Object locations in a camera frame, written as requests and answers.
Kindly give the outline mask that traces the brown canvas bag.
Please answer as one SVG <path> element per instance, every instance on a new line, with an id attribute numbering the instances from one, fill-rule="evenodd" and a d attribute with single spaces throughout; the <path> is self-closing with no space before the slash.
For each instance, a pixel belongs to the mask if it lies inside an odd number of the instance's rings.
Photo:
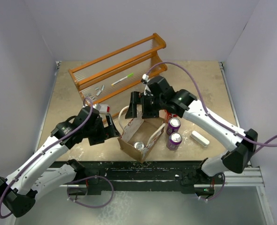
<path id="1" fill-rule="evenodd" d="M 118 115 L 118 122 L 122 128 L 122 135 L 118 138 L 120 149 L 132 159 L 143 163 L 164 132 L 166 123 L 164 123 L 164 119 L 161 117 L 143 119 L 142 112 L 140 111 L 137 113 L 136 118 L 130 120 L 124 126 L 121 123 L 121 116 L 126 110 L 128 110 L 127 106 Z M 145 148 L 142 151 L 136 150 L 133 147 L 136 141 L 141 141 L 145 144 Z"/>

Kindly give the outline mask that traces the purple soda can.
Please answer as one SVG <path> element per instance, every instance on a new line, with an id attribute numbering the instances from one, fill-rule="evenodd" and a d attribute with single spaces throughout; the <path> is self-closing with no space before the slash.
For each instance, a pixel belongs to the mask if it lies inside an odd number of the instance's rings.
<path id="1" fill-rule="evenodd" d="M 177 150 L 182 143 L 182 136 L 178 132 L 170 134 L 166 146 L 169 150 Z"/>
<path id="2" fill-rule="evenodd" d="M 136 150 L 139 150 L 139 151 L 142 151 L 144 148 L 145 148 L 145 144 L 141 141 L 136 141 L 134 144 L 133 144 L 133 147 L 136 149 Z"/>
<path id="3" fill-rule="evenodd" d="M 178 132 L 180 126 L 181 126 L 181 122 L 178 118 L 176 118 L 176 117 L 170 118 L 168 121 L 166 133 L 168 135 L 171 135 L 174 132 Z"/>

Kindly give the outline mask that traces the orange wooden shelf rack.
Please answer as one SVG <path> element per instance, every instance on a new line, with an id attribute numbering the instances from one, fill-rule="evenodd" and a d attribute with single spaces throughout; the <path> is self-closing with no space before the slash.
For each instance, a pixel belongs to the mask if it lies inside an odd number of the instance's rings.
<path id="1" fill-rule="evenodd" d="M 154 77 L 167 70 L 161 64 L 158 51 L 166 48 L 166 42 L 153 33 L 144 39 L 122 47 L 116 51 L 69 69 L 69 74 L 81 98 L 89 97 L 94 104 L 107 104 L 112 117 L 117 117 L 120 110 L 128 105 L 132 91 L 142 92 L 144 74 Z M 134 75 L 114 86 L 112 83 L 127 76 Z M 105 85 L 105 89 L 95 90 Z"/>

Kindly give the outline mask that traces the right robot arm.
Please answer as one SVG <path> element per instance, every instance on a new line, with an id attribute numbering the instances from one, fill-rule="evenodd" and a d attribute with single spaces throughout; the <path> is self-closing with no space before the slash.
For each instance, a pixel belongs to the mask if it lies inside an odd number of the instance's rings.
<path id="1" fill-rule="evenodd" d="M 225 152 L 202 161 L 197 171 L 197 179 L 208 183 L 218 173 L 231 171 L 242 173 L 250 158 L 254 155 L 258 133 L 245 131 L 204 108 L 201 101 L 187 90 L 174 91 L 167 80 L 156 76 L 145 83 L 146 92 L 131 93 L 127 119 L 137 117 L 137 105 L 142 106 L 142 118 L 159 117 L 160 110 L 167 110 L 180 118 L 186 119 L 216 138 Z"/>

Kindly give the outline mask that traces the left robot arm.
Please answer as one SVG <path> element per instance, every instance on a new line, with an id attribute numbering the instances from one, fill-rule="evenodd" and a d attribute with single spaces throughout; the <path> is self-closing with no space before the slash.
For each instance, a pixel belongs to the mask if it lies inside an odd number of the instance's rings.
<path id="1" fill-rule="evenodd" d="M 41 148 L 21 167 L 5 178 L 0 176 L 0 218 L 25 215 L 39 198 L 62 184 L 100 179 L 99 174 L 89 173 L 75 159 L 67 161 L 53 173 L 43 173 L 84 139 L 88 139 L 90 145 L 96 145 L 119 137 L 120 133 L 110 114 L 106 115 L 106 121 L 108 125 L 104 126 L 97 109 L 83 107 L 77 115 L 57 124 Z"/>

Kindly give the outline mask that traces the red white small box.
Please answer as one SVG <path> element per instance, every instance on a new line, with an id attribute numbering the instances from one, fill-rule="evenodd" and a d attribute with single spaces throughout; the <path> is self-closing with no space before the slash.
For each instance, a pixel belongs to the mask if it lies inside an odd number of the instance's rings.
<path id="1" fill-rule="evenodd" d="M 107 114 L 110 112 L 110 107 L 107 104 L 95 104 L 94 108 L 99 111 L 99 113 Z"/>

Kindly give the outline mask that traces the green capped marker pen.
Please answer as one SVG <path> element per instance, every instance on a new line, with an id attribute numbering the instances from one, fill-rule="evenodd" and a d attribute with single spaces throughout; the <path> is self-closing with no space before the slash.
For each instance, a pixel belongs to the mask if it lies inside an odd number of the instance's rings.
<path id="1" fill-rule="evenodd" d="M 120 78 L 119 80 L 117 80 L 114 83 L 112 83 L 111 86 L 114 86 L 114 85 L 116 85 L 116 84 L 118 84 L 118 83 L 120 83 L 120 82 L 122 82 L 122 81 L 124 81 L 124 80 L 126 80 L 126 79 L 128 79 L 130 77 L 132 77 L 133 75 L 134 75 L 134 73 L 130 73 L 127 76 L 125 76 L 123 78 Z"/>

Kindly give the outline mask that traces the grey staple strip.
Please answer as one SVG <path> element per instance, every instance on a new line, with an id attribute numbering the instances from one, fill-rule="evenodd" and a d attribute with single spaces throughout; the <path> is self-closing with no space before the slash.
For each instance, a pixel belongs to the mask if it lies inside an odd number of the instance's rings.
<path id="1" fill-rule="evenodd" d="M 100 87 L 96 87 L 95 90 L 103 91 L 105 89 L 105 85 L 101 85 Z"/>

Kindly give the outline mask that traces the white oblong case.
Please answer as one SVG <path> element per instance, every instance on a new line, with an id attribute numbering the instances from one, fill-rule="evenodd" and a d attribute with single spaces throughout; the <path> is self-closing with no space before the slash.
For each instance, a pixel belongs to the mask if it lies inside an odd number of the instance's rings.
<path id="1" fill-rule="evenodd" d="M 207 147 L 210 144 L 210 141 L 206 139 L 204 136 L 202 136 L 200 133 L 198 133 L 197 131 L 192 131 L 190 136 L 204 147 Z"/>

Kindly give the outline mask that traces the black table front rail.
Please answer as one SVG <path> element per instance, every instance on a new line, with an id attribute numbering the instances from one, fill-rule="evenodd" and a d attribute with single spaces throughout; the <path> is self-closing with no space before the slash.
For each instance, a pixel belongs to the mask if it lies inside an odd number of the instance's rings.
<path id="1" fill-rule="evenodd" d="M 181 192 L 214 195 L 225 185 L 225 173 L 207 177 L 199 173 L 200 161 L 76 161 L 54 162 L 32 186 L 40 198 L 60 185 L 87 188 L 87 194 L 102 191 Z"/>

